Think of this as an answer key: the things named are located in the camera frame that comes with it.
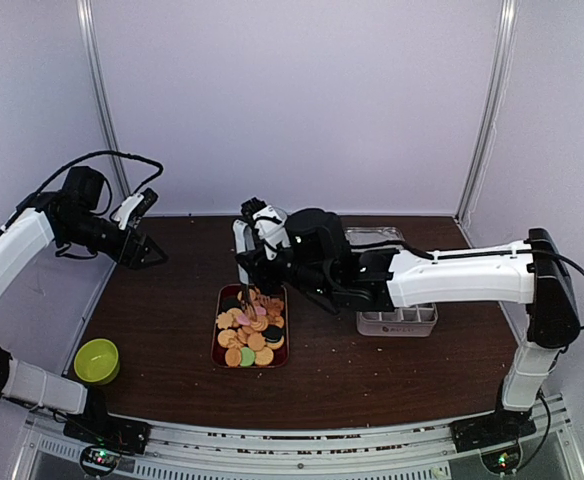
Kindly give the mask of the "metal food tongs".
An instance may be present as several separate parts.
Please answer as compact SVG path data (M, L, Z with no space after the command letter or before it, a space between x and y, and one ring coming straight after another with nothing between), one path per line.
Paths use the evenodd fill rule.
M251 278L245 267L246 255L255 248L252 228L244 220L235 219L232 224L232 232L237 256L238 278L242 288L242 304L247 311L255 314L254 301L250 293Z

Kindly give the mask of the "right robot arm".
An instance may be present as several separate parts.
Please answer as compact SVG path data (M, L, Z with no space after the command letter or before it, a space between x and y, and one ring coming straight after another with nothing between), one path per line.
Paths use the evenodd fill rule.
M483 249L424 251L390 239L353 245L341 218L319 208L287 214L253 198L233 223L239 278L264 293L289 285L336 314L393 312L428 303L509 302L525 307L525 339L505 376L491 440L523 424L558 353L579 335L571 276L550 234Z

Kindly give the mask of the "green round cookie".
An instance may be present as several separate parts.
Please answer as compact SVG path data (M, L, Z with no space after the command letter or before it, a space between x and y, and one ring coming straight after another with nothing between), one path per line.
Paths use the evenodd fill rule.
M241 350L241 367L251 367L255 363L256 353L249 347L243 347Z

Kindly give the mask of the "pink round cookie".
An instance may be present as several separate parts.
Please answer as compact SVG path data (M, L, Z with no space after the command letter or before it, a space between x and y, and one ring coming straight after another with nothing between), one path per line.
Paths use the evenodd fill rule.
M237 316L237 322L243 326L250 326L253 321L253 316L247 313L241 313Z

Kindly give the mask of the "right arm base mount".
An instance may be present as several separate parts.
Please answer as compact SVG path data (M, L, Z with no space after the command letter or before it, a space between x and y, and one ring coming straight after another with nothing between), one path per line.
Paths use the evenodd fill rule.
M495 410L472 418L453 421L450 432L458 453L513 442L534 434L537 429L531 411Z

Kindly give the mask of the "white divided cookie tin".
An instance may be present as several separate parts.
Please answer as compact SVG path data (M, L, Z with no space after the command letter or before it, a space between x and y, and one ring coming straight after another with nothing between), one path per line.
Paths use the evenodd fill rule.
M438 321L435 304L397 308L392 312L357 312L359 334L370 337L428 337Z

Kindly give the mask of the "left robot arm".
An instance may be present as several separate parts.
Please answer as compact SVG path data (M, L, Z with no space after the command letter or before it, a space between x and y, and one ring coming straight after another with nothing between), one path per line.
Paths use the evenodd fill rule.
M105 184L97 170L73 166L59 189L38 189L17 207L0 228L0 304L50 248L65 256L71 247L81 246L89 257L106 256L131 270L167 261L167 254L139 229L157 193L145 186L107 214L98 209ZM95 444L109 442L116 433L110 415L88 406L86 386L20 360L1 345L0 398L77 415L78 429Z

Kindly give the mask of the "swirl butter cookie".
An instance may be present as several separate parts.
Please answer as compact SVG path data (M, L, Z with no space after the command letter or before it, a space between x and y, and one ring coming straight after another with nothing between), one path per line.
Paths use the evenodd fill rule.
M263 332L268 326L269 320L266 316L257 316L250 325L250 327L256 332Z

